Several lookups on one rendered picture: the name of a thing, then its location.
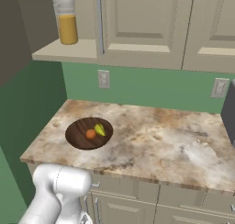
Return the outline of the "yellow-green pear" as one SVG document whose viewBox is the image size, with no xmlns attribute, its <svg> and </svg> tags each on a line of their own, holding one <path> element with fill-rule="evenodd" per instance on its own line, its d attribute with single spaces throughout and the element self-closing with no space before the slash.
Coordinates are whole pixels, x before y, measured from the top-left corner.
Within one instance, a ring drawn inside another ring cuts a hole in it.
<svg viewBox="0 0 235 224">
<path fill-rule="evenodd" d="M 95 132 L 101 136 L 105 136 L 105 130 L 102 124 L 95 124 Z"/>
</svg>

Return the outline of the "orange tangerine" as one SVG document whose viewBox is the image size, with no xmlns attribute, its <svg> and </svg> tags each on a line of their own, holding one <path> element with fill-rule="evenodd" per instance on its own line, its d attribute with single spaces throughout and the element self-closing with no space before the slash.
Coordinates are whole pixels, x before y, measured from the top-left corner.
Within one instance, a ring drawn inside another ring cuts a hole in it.
<svg viewBox="0 0 235 224">
<path fill-rule="evenodd" d="M 94 129 L 89 129 L 86 131 L 86 134 L 85 134 L 86 138 L 88 138 L 89 140 L 92 140 L 95 138 L 96 136 L 96 132 Z"/>
</svg>

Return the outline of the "dark wooden bowl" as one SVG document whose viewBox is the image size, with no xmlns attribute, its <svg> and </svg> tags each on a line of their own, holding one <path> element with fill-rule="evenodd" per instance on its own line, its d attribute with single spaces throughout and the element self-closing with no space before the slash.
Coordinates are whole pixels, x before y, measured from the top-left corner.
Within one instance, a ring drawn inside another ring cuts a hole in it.
<svg viewBox="0 0 235 224">
<path fill-rule="evenodd" d="M 104 127 L 105 136 L 96 134 L 93 139 L 86 138 L 86 131 L 96 124 Z M 109 142 L 113 135 L 112 125 L 103 118 L 80 118 L 74 121 L 65 131 L 65 139 L 79 150 L 95 150 Z"/>
</svg>

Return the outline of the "beige base cabinet door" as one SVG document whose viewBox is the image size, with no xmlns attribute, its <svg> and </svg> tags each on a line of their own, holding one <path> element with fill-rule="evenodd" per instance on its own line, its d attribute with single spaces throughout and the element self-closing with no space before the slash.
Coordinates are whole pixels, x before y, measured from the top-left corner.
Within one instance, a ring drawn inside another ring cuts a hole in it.
<svg viewBox="0 0 235 224">
<path fill-rule="evenodd" d="M 92 194 L 95 211 L 95 199 L 99 199 L 101 224 L 153 224 L 155 204 L 136 201 L 117 196 Z"/>
<path fill-rule="evenodd" d="M 235 218 L 158 205 L 154 224 L 235 224 Z"/>
<path fill-rule="evenodd" d="M 88 204 L 88 209 L 89 209 L 89 215 L 85 212 L 85 206 L 84 206 L 84 196 L 87 196 L 87 204 Z M 84 211 L 86 217 L 88 220 L 95 222 L 94 218 L 94 208 L 93 208 L 93 201 L 92 201 L 92 196 L 91 193 L 88 192 L 86 195 L 80 197 L 81 201 L 81 207 L 82 210 Z"/>
</svg>

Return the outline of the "beige drawer front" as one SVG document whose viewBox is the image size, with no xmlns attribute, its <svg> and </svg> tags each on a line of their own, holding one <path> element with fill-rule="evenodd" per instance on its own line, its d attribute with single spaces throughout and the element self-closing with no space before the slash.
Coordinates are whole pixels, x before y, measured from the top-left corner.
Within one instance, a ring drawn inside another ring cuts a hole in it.
<svg viewBox="0 0 235 224">
<path fill-rule="evenodd" d="M 93 191 L 113 194 L 114 196 L 126 196 L 150 203 L 155 203 L 157 200 L 157 184 L 101 174 L 92 174 L 92 177 L 94 184 L 100 184 L 99 187 L 93 187 Z"/>
<path fill-rule="evenodd" d="M 235 218 L 235 212 L 231 211 L 230 207 L 230 205 L 235 206 L 235 191 L 228 192 L 199 187 L 193 189 L 176 185 L 161 185 L 158 204 Z"/>
</svg>

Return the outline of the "glass jar of orange juice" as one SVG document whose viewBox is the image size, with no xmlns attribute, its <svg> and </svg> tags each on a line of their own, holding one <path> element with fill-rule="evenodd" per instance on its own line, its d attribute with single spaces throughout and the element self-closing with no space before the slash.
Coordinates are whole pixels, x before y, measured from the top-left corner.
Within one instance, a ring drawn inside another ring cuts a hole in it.
<svg viewBox="0 0 235 224">
<path fill-rule="evenodd" d="M 52 2 L 61 43 L 65 45 L 77 43 L 75 0 L 52 0 Z"/>
</svg>

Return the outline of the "dark grey appliance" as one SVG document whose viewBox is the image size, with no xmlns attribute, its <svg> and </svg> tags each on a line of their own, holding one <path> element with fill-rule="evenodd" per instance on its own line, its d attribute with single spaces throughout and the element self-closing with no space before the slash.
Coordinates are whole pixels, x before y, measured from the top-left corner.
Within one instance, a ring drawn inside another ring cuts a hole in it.
<svg viewBox="0 0 235 224">
<path fill-rule="evenodd" d="M 220 115 L 230 143 L 232 147 L 235 148 L 235 79 L 229 84 L 229 90 Z"/>
</svg>

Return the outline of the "grey tall side panel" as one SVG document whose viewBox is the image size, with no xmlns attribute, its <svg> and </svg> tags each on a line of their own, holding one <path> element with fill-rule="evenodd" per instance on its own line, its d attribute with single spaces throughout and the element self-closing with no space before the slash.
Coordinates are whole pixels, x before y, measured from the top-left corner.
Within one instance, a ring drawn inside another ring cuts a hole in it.
<svg viewBox="0 0 235 224">
<path fill-rule="evenodd" d="M 0 0 L 0 87 L 58 37 L 52 0 Z"/>
</svg>

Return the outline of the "grey wall socket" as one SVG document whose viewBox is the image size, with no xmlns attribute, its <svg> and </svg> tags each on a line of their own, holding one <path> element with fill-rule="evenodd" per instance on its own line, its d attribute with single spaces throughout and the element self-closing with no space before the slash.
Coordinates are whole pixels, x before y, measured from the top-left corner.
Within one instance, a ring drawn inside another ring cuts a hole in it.
<svg viewBox="0 0 235 224">
<path fill-rule="evenodd" d="M 100 88 L 110 87 L 110 74 L 107 70 L 98 71 L 98 83 Z"/>
</svg>

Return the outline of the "beige wall cabinet door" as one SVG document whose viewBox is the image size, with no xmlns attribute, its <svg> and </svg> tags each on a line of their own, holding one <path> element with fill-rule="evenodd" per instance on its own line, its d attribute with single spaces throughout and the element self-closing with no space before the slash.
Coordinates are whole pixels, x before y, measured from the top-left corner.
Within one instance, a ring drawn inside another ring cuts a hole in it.
<svg viewBox="0 0 235 224">
<path fill-rule="evenodd" d="M 179 70 L 192 0 L 102 0 L 100 54 L 97 0 L 94 0 L 98 62 L 101 65 Z"/>
<path fill-rule="evenodd" d="M 235 0 L 193 0 L 183 69 L 235 73 Z"/>
</svg>

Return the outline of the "grey wall switch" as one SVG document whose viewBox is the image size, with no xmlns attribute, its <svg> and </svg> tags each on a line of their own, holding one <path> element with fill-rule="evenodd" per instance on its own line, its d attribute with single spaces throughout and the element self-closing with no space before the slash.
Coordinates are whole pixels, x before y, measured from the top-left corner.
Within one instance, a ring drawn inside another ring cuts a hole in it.
<svg viewBox="0 0 235 224">
<path fill-rule="evenodd" d="M 228 85 L 229 85 L 229 79 L 216 78 L 212 88 L 211 96 L 214 98 L 223 98 L 224 95 L 226 94 Z"/>
</svg>

